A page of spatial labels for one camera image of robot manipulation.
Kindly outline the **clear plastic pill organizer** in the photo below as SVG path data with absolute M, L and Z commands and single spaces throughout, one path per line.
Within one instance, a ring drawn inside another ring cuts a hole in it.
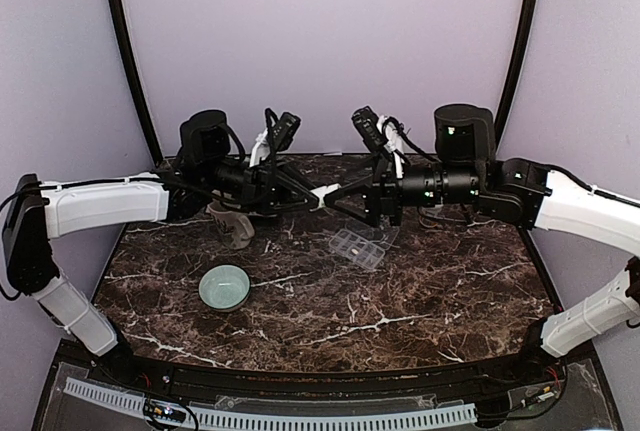
M 328 241 L 332 253 L 346 258 L 351 263 L 365 269 L 374 270 L 383 261 L 399 234 L 397 226 L 382 224 L 370 227 L 359 221 L 347 223 Z M 351 249 L 357 249 L 354 255 Z

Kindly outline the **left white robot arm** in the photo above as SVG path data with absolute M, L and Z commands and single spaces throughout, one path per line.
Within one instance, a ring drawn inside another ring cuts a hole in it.
M 89 302 L 53 258 L 51 240 L 93 228 L 131 222 L 181 221 L 212 201 L 241 212 L 273 215 L 321 205 L 315 185 L 278 161 L 250 167 L 229 159 L 129 177 L 78 182 L 20 178 L 6 210 L 2 245 L 11 300 L 32 297 L 95 357 L 120 387 L 141 378 L 116 326 Z

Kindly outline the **small white vial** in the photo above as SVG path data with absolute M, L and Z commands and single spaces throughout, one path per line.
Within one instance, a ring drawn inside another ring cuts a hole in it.
M 317 204 L 314 208 L 311 208 L 311 212 L 318 211 L 326 207 L 325 198 L 327 195 L 331 194 L 334 191 L 337 191 L 341 185 L 339 183 L 334 183 L 331 185 L 319 186 L 311 190 L 311 193 L 317 198 Z

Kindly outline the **white pill bottle orange label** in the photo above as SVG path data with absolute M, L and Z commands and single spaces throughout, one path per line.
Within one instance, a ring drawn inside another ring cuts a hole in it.
M 433 229 L 443 225 L 444 218 L 439 215 L 437 210 L 430 208 L 418 207 L 419 224 L 425 229 Z

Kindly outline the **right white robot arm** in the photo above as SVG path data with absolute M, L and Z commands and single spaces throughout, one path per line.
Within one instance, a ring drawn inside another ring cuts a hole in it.
M 534 383 L 549 361 L 639 315 L 639 203 L 589 185 L 567 170 L 521 158 L 494 163 L 412 166 L 401 177 L 384 169 L 322 199 L 371 226 L 399 224 L 406 207 L 468 204 L 486 217 L 524 229 L 560 231 L 631 253 L 608 284 L 573 307 L 530 325 L 510 375 Z

